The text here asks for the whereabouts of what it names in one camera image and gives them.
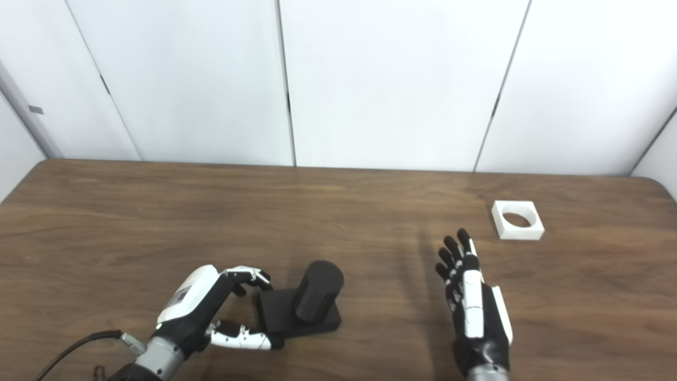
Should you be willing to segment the white and black left hand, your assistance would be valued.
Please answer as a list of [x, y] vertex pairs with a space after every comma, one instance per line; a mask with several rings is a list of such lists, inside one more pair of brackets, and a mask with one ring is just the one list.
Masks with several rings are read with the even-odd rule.
[[285, 340], [215, 315], [230, 294], [246, 296], [244, 285], [272, 290], [270, 277], [259, 268], [235, 266], [223, 271], [213, 265], [194, 270], [172, 295], [157, 319], [153, 337], [163, 338], [189, 359], [210, 344], [230, 349], [279, 350]]

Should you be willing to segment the white and black right hand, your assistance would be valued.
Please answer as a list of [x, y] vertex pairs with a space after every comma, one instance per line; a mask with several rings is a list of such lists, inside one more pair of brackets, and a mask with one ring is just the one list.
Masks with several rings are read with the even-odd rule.
[[452, 315], [452, 351], [466, 380], [509, 380], [513, 329], [498, 285], [484, 282], [472, 237], [459, 229], [447, 235], [435, 270], [443, 280]]

